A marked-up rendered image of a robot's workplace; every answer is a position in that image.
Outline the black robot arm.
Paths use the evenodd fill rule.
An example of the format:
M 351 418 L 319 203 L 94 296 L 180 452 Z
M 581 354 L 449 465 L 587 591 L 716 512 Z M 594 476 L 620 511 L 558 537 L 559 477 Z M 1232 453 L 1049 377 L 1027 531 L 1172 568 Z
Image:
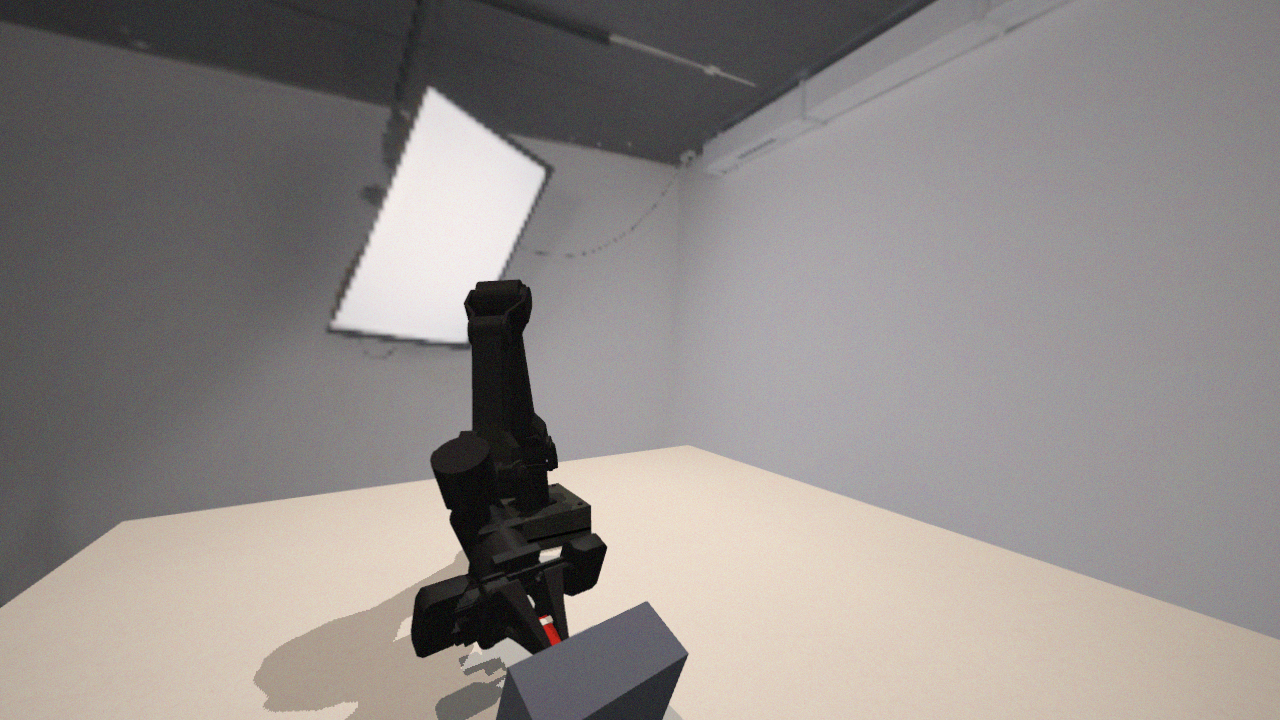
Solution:
M 465 300 L 472 345 L 472 430 L 433 451 L 430 464 L 463 550 L 479 523 L 557 503 L 548 474 L 558 468 L 547 423 L 534 413 L 524 329 L 532 311 L 522 281 L 481 281 Z M 547 461 L 548 460 L 548 461 Z

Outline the dark red peg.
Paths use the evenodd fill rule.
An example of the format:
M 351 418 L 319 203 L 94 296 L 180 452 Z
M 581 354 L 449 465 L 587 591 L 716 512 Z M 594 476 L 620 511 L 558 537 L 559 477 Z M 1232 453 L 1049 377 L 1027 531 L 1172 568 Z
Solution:
M 547 635 L 549 635 L 552 646 L 559 643 L 561 642 L 561 637 L 559 637 L 558 632 L 556 630 L 556 626 L 553 625 L 553 618 L 545 615 L 545 616 L 541 616 L 539 619 L 540 619 L 541 625 L 544 626 L 544 629 L 547 632 Z

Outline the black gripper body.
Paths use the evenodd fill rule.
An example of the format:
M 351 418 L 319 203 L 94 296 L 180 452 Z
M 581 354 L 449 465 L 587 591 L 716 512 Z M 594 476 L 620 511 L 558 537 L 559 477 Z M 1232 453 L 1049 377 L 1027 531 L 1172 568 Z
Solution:
M 477 588 L 468 589 L 465 575 L 420 588 L 415 597 L 411 642 L 417 657 L 426 657 L 454 646 L 460 637 L 458 618 L 477 615 L 483 620 L 486 593 L 493 587 L 520 580 L 536 603 L 543 571 L 563 562 L 570 565 L 564 594 L 571 597 L 596 585 L 607 544 L 596 533 L 564 541 L 561 556 L 540 562 L 541 547 L 529 544 L 521 518 L 497 515 L 471 530 L 465 541 L 468 577 L 477 577 Z

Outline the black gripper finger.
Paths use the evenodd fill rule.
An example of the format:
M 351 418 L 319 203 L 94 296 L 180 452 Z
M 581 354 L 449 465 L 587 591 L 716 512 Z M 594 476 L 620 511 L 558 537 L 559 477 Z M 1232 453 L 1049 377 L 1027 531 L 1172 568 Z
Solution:
M 518 579 L 488 591 L 479 637 L 489 635 L 507 635 L 531 655 L 552 646 Z
M 543 571 L 541 583 L 538 591 L 535 611 L 538 618 L 552 616 L 553 625 L 561 641 L 570 638 L 570 630 L 564 610 L 564 588 L 570 577 L 570 565 L 563 562 Z

